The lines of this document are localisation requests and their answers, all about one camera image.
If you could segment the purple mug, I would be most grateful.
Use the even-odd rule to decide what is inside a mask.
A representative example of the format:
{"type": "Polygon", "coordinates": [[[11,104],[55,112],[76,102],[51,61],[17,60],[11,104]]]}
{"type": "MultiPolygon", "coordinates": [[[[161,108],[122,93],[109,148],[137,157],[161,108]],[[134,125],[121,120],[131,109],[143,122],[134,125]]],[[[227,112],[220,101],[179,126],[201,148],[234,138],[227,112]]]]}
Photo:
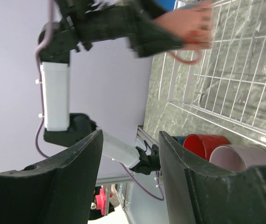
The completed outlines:
{"type": "Polygon", "coordinates": [[[222,145],[211,153],[209,162],[232,172],[266,165],[266,150],[259,145],[222,145]]]}

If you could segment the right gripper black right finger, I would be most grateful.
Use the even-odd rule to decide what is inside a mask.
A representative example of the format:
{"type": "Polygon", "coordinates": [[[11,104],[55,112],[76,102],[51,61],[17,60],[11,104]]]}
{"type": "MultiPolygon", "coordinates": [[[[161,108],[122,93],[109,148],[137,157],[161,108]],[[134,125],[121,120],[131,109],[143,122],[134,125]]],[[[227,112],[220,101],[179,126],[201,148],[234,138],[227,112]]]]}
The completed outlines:
{"type": "Polygon", "coordinates": [[[233,173],[159,133],[159,154],[172,224],[266,224],[266,166],[233,173]]]}

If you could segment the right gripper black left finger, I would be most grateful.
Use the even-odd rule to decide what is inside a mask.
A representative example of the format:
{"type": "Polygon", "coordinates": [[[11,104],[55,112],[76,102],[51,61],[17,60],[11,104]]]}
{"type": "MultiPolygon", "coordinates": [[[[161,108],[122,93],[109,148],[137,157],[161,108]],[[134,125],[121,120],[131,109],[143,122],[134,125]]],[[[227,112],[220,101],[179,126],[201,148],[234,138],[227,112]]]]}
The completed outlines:
{"type": "Polygon", "coordinates": [[[97,130],[48,159],[0,173],[0,224],[86,224],[102,148],[97,130]]]}

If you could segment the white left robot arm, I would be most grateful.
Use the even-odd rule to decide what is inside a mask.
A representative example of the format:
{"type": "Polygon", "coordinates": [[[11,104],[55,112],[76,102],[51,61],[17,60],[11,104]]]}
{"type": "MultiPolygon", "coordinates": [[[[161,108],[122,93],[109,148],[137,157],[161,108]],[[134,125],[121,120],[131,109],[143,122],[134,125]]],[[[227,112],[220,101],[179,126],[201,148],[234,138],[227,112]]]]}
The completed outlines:
{"type": "Polygon", "coordinates": [[[52,0],[61,20],[49,20],[36,49],[41,86],[42,122],[38,128],[46,142],[71,147],[96,130],[83,113],[70,113],[71,51],[79,45],[90,50],[94,42],[127,38],[138,57],[179,49],[183,42],[154,20],[166,13],[153,0],[118,0],[114,4],[93,0],[52,0]]]}

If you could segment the red mug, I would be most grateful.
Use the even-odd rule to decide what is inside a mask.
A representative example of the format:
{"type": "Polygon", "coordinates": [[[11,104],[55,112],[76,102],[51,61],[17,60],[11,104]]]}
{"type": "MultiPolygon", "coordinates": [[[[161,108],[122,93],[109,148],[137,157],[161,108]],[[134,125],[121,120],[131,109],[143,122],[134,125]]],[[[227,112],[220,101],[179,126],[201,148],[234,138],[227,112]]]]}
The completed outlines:
{"type": "Polygon", "coordinates": [[[230,141],[222,135],[190,134],[186,137],[183,147],[209,161],[212,152],[221,145],[228,145],[230,141]]]}

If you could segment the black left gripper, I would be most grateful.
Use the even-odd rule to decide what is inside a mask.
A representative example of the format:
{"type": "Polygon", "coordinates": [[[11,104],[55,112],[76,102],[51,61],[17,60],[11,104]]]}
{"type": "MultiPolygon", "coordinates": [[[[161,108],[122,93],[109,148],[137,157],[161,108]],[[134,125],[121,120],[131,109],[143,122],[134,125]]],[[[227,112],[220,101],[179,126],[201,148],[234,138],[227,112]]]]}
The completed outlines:
{"type": "Polygon", "coordinates": [[[89,51],[94,42],[127,37],[138,57],[149,57],[183,47],[183,41],[153,20],[166,13],[161,7],[146,7],[145,0],[118,0],[114,4],[94,0],[55,0],[59,22],[48,22],[38,37],[52,37],[38,51],[40,62],[69,62],[70,51],[79,44],[89,51]]]}

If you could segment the white wire dish rack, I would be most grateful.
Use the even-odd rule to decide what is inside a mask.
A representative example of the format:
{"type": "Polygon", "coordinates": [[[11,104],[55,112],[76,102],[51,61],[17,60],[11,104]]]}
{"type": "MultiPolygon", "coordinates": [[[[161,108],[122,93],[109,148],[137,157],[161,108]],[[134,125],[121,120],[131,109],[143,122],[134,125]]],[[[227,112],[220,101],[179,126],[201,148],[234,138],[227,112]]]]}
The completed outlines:
{"type": "Polygon", "coordinates": [[[216,0],[213,41],[200,63],[172,66],[158,97],[266,147],[266,0],[216,0]]]}

